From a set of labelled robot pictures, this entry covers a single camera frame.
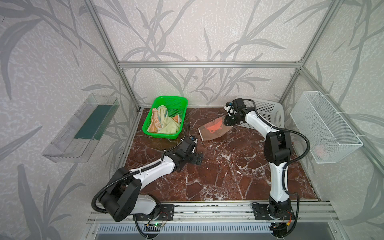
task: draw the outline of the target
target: mounting plate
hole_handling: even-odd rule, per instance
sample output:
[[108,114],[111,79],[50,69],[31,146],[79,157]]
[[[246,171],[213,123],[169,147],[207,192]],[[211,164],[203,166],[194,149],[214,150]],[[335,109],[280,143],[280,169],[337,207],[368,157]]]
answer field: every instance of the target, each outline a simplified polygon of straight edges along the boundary
[[[269,204],[260,204],[258,202],[253,202],[252,203],[252,209],[253,209],[253,214],[255,216],[255,220],[277,220],[277,219],[273,219],[272,217],[270,217],[269,213],[268,213],[268,205]],[[288,213],[288,212],[284,212],[282,213],[279,217],[278,220],[281,220],[284,218],[284,220],[289,220],[291,218],[291,220],[294,220],[295,219],[295,214],[292,210],[292,207],[290,206],[288,211],[291,213],[291,215]]]
[[[168,221],[173,220],[173,214],[175,211],[175,205],[173,204],[161,204],[160,205],[160,214],[155,220],[167,220],[168,215]],[[148,221],[150,220],[150,216],[146,214],[137,214],[137,220],[138,221]]]

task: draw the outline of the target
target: marble countertop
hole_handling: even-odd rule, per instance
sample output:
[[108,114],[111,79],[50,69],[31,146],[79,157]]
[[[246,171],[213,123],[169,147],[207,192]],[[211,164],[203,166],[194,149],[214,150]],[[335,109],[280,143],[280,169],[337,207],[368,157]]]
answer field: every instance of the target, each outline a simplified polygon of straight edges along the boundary
[[[144,109],[130,149],[127,169],[137,168],[160,158],[163,149],[175,146],[178,139],[160,139],[141,130],[149,109]],[[267,200],[271,172],[263,154],[264,139],[254,129],[234,126],[224,136],[201,141],[198,127],[226,112],[223,108],[188,108],[185,122],[191,135],[198,137],[197,152],[203,152],[200,166],[186,164],[181,171],[165,175],[147,185],[141,194],[151,194],[160,201]],[[301,199],[316,199],[301,164],[288,168],[288,189]]]

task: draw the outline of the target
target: red wire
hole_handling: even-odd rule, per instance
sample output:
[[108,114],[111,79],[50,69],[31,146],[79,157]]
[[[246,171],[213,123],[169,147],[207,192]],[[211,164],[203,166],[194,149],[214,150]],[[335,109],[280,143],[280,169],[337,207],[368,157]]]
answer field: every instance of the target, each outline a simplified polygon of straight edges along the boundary
[[167,223],[167,221],[168,221],[168,214],[167,214],[166,212],[161,211],[161,212],[159,213],[159,215],[160,215],[161,213],[165,213],[165,214],[167,215],[167,220],[166,220],[166,223]]

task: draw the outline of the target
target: white wire mesh basket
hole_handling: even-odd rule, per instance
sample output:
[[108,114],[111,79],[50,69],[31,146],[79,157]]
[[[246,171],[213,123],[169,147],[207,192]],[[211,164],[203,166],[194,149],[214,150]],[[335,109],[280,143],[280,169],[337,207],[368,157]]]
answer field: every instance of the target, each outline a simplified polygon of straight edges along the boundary
[[360,138],[321,92],[303,92],[291,112],[317,163],[334,163],[362,146]]
[[[272,123],[276,127],[284,127],[284,110],[280,103],[247,96],[237,96],[236,98],[252,99],[255,101],[257,111],[260,113],[260,115],[262,115],[268,122]],[[253,107],[253,103],[251,101],[244,101],[244,104],[247,107]],[[248,123],[242,123],[238,126],[255,129]]]

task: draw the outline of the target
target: wall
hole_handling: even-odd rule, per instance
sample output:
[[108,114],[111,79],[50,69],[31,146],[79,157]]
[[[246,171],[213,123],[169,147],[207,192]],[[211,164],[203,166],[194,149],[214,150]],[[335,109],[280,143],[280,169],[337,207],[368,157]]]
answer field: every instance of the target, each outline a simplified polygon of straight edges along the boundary
[[[82,1],[3,0],[0,15],[0,239],[79,239],[137,113]],[[92,157],[43,157],[90,93],[120,102]]]
[[[306,68],[383,153],[384,2],[344,1]],[[283,106],[286,127],[303,91],[313,91],[299,77]],[[305,143],[295,141],[303,152]],[[350,239],[382,239],[384,178],[361,150],[334,164],[303,159],[307,176],[322,200],[332,203]]]
[[[94,0],[120,61],[297,61],[331,1]],[[141,105],[279,99],[293,69],[126,69]]]

